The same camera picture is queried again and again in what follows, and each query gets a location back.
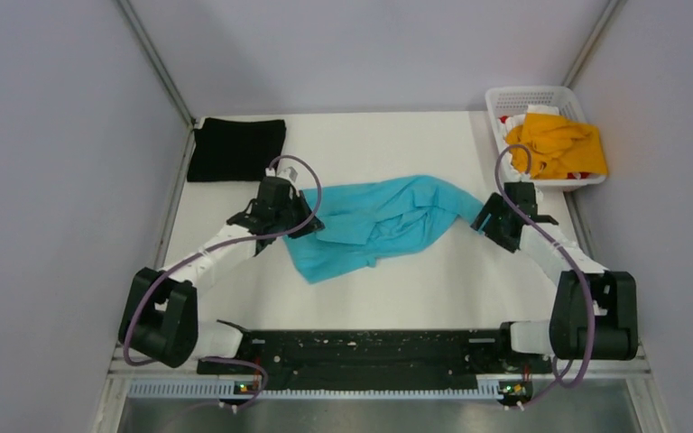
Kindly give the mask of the cyan t shirt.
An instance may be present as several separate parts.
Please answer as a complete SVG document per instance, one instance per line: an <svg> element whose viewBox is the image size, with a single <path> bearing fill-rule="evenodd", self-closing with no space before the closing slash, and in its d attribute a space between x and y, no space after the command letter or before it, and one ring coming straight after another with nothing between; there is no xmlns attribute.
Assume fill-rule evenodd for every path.
<svg viewBox="0 0 693 433"><path fill-rule="evenodd" d="M322 230L284 243L295 269L310 284L340 277L382 259L419 253L457 220L473 223L483 202L445 180L415 175L372 183L306 189L321 201Z"/></svg>

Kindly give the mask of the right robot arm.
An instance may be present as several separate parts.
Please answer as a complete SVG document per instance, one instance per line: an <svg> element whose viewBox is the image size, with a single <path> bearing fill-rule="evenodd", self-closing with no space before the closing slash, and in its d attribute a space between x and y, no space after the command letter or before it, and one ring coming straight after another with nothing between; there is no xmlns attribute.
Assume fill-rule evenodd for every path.
<svg viewBox="0 0 693 433"><path fill-rule="evenodd" d="M550 316L501 325L506 339L493 347L495 364L516 372L530 354L561 360L628 361L638 352L636 281L587 256L539 212L530 182L507 182L477 215L473 229L510 253L532 259L556 286Z"/></svg>

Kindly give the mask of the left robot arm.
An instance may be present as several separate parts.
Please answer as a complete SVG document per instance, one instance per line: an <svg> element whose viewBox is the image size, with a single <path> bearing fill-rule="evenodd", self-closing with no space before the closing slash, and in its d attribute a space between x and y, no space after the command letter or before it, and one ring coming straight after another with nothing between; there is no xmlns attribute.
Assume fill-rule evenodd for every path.
<svg viewBox="0 0 693 433"><path fill-rule="evenodd" d="M255 198L231 216L198 250L167 268L144 267L132 280L118 330L123 358L131 366L183 365L199 341L199 291L259 255L284 236L301 237L323 229L317 213L323 189L309 202L293 180L266 176Z"/></svg>

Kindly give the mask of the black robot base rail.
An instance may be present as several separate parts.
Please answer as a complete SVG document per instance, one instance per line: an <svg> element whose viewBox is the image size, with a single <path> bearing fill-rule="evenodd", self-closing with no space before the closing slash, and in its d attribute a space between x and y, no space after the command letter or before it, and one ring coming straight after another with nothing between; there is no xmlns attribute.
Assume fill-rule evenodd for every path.
<svg viewBox="0 0 693 433"><path fill-rule="evenodd" d="M540 355L520 354L499 329L253 330L236 359L198 363L204 375L261 366L269 391L445 391L473 389L487 374L549 373Z"/></svg>

